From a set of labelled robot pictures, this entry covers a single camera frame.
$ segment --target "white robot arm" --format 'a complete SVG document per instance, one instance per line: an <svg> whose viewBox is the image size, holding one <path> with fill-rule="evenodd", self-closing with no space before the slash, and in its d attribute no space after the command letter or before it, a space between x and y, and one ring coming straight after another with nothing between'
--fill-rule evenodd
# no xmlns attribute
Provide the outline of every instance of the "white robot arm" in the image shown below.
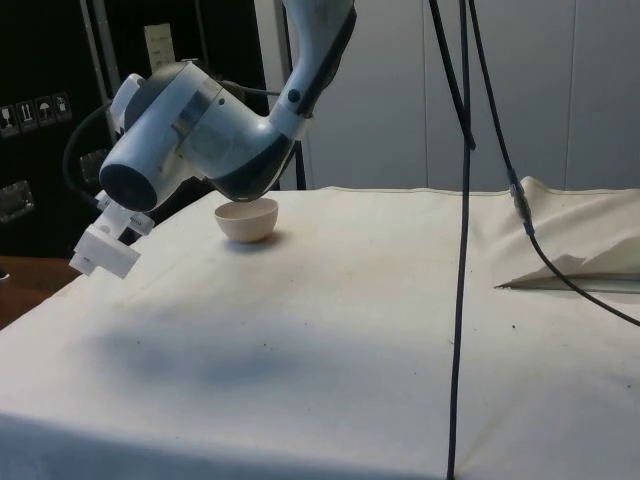
<svg viewBox="0 0 640 480"><path fill-rule="evenodd" d="M254 200L271 188L333 79L356 22L354 0L283 3L300 38L300 58L268 117L193 63L125 81L111 107L124 136L100 171L109 197L147 212L193 176L209 178L235 201Z"/></svg>

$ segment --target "table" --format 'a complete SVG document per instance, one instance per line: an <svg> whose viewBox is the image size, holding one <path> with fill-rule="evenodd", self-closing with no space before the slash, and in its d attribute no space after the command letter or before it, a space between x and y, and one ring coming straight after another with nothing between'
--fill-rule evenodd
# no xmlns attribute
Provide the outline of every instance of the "table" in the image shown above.
<svg viewBox="0 0 640 480"><path fill-rule="evenodd" d="M226 241L211 194L125 281L79 278L0 333L0 478L444 478L460 197L270 196L270 241ZM637 479L640 332L494 289L474 239L505 205L472 198L458 478Z"/></svg>
<svg viewBox="0 0 640 480"><path fill-rule="evenodd" d="M58 258L0 256L0 268L10 274L0 281L0 330L78 276Z"/></svg>

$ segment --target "cloth fold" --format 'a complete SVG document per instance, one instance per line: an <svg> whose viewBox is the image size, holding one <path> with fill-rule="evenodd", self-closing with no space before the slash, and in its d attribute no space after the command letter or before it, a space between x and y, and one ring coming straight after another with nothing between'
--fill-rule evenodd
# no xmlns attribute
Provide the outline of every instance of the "cloth fold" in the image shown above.
<svg viewBox="0 0 640 480"><path fill-rule="evenodd" d="M522 184L538 242L563 273L590 290L640 291L640 190L564 192L531 177ZM494 205L474 229L494 285L564 288L533 250L510 195Z"/></svg>

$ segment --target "bowl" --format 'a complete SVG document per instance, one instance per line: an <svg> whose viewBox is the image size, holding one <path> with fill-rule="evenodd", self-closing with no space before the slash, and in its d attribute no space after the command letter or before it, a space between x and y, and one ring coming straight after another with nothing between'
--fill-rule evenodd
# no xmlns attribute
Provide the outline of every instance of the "bowl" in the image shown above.
<svg viewBox="0 0 640 480"><path fill-rule="evenodd" d="M216 209L215 215L218 225L230 240L259 242L273 233L278 221L278 202L260 198L248 203L226 203Z"/></svg>

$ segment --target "cable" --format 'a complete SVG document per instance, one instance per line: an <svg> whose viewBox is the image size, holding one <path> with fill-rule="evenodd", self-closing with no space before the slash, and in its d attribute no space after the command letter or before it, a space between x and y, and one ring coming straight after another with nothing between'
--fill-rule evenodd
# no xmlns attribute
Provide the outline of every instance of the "cable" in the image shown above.
<svg viewBox="0 0 640 480"><path fill-rule="evenodd" d="M440 56L442 57L442 63L444 64L444 71L447 75L447 83L449 84L449 91L453 98L453 105L456 108L458 115L458 121L462 128L465 141L469 144L471 150L476 149L476 142L473 139L471 133L471 127L469 122L465 121L464 105L460 99L460 90L458 90L458 83L456 82L456 74L453 71L453 65L451 63L451 55L449 54L449 46L447 45L447 37L444 34L444 27L442 26L442 18L440 17L440 7L438 6L438 0L429 0L429 6L431 7L431 16L433 17L433 25L436 30L436 37L438 38L438 47L440 48Z"/></svg>
<svg viewBox="0 0 640 480"><path fill-rule="evenodd" d="M462 90L464 95L464 121L471 128L471 86L469 81L469 39L467 33L466 0L460 3L460 36L462 44ZM449 457L447 480L454 480L458 430L458 386L460 383L460 356L462 351L462 319L467 270L467 246L469 243L469 197L471 182L471 146L465 139L462 168L462 226L460 229L460 257L458 260L458 285L456 294L455 336L453 340L453 366L451 370L451 395L449 397Z"/></svg>
<svg viewBox="0 0 640 480"><path fill-rule="evenodd" d="M82 133L89 125L100 118L102 113L104 113L110 106L111 102L105 103L100 108L89 114L89 116L82 120L82 122L80 122L80 125L76 127L76 129L71 134L71 137L69 137L69 141L64 147L64 154L62 156L62 176L64 177L64 181L67 187L69 188L69 190L77 194L84 202L96 208L98 206L98 200L89 195L81 187L73 182L71 173L69 172L69 165L71 164L71 153L76 143L78 142L78 138L80 138L80 135L82 135Z"/></svg>
<svg viewBox="0 0 640 480"><path fill-rule="evenodd" d="M487 59L484 54L484 46L482 44L482 37L480 35L480 24L478 22L478 14L476 11L475 0L469 0L469 9L471 11L471 21L473 23L473 30L476 39L476 46L478 48L478 57L480 58L480 66L482 67L482 76L484 78L485 88L487 90L487 96L489 97L489 106L491 107L491 116L493 117L493 125L495 127L496 135L498 136L498 142L500 143L500 150L502 151L502 158L504 160L505 167L507 169L507 175L509 176L509 183L511 186L511 195L514 198L516 203L516 208L520 217L522 218L523 225L529 240L531 241L531 245L534 250L540 257L540 259L544 262L551 272L567 287L573 290L575 293L585 298L586 300L592 302L593 304L599 306L600 308L606 310L607 312L621 318L629 322L636 327L640 327L640 321L637 319L623 313L611 305L598 300L594 296L590 295L582 288L578 287L575 283L573 283L567 276L562 273L554 264L549 260L549 258L542 251L542 248L538 244L535 235L535 229L533 227L533 221L531 216L531 209L527 202L526 196L524 194L524 190L522 189L522 184L518 180L518 176L516 175L516 171L511 164L511 160L509 159L509 152L507 151L507 146L504 140L504 134L502 132L502 126L500 125L500 118L498 117L498 109L496 107L496 101L493 94L493 88L491 86L491 78L489 77L489 70L487 68Z"/></svg>
<svg viewBox="0 0 640 480"><path fill-rule="evenodd" d="M279 97L281 92L271 92L269 90L261 90L259 88L251 88L245 87L244 85L240 85L236 82L232 82L231 80L222 80L220 85L223 87L231 87L236 88L238 90L242 90L245 93L250 93L252 95L262 95L264 97Z"/></svg>

